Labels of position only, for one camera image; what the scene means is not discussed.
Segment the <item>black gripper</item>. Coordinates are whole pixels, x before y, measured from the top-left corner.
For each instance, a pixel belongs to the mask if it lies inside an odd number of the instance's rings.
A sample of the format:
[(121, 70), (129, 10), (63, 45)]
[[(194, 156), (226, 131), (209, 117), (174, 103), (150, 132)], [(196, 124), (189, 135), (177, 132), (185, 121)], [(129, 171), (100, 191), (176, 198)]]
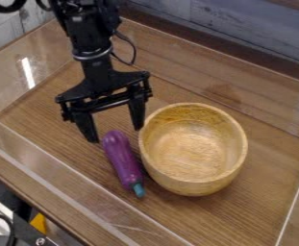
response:
[(78, 59), (82, 82), (55, 97), (62, 117), (77, 123), (86, 140), (100, 142), (93, 113), (128, 104), (134, 129), (145, 126), (146, 102), (153, 96), (148, 71), (118, 71), (110, 56)]

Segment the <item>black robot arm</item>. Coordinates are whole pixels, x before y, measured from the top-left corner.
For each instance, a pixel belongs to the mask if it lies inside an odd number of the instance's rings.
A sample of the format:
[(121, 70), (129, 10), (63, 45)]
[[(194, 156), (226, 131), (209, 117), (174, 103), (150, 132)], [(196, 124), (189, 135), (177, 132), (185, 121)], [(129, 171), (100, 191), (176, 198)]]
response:
[(93, 114), (126, 105), (137, 130), (146, 121), (146, 102), (153, 96), (148, 71), (117, 71), (113, 37), (121, 17), (116, 0), (50, 0), (51, 8), (73, 43), (74, 59), (82, 63), (83, 81), (55, 97), (62, 117), (75, 123), (87, 141), (100, 141)]

